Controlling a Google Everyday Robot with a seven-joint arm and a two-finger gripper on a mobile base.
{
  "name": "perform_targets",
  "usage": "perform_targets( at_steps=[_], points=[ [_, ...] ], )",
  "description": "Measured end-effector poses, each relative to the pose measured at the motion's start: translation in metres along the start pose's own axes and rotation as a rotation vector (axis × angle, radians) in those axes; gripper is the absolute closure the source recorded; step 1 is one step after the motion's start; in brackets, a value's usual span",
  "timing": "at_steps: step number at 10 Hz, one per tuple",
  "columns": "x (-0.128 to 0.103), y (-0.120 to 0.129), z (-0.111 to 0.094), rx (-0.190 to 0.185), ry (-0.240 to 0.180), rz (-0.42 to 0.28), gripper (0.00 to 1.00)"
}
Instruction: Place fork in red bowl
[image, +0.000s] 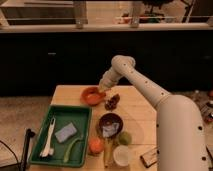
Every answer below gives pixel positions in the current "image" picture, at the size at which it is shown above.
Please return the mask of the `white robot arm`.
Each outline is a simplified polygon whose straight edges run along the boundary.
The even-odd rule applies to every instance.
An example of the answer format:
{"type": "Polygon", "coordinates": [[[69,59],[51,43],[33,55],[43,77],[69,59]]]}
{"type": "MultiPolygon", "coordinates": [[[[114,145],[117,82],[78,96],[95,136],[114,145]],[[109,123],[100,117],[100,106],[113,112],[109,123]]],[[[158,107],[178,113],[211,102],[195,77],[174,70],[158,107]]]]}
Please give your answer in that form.
{"type": "Polygon", "coordinates": [[[157,170],[209,171],[201,112],[190,98],[172,94],[135,69],[135,59],[116,55],[99,82],[106,91],[125,77],[157,112],[157,170]]]}

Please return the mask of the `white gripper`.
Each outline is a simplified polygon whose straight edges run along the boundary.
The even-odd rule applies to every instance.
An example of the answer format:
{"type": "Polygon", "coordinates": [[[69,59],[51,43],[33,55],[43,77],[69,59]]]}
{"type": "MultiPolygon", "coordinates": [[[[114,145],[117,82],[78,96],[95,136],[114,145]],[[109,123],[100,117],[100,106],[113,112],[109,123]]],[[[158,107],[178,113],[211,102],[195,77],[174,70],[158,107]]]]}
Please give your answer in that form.
{"type": "Polygon", "coordinates": [[[99,82],[99,86],[98,86],[99,91],[105,92],[109,90],[110,88],[118,84],[119,79],[120,79],[120,75],[113,68],[110,68],[108,71],[106,71],[103,74],[103,77],[101,78],[99,82]]]}

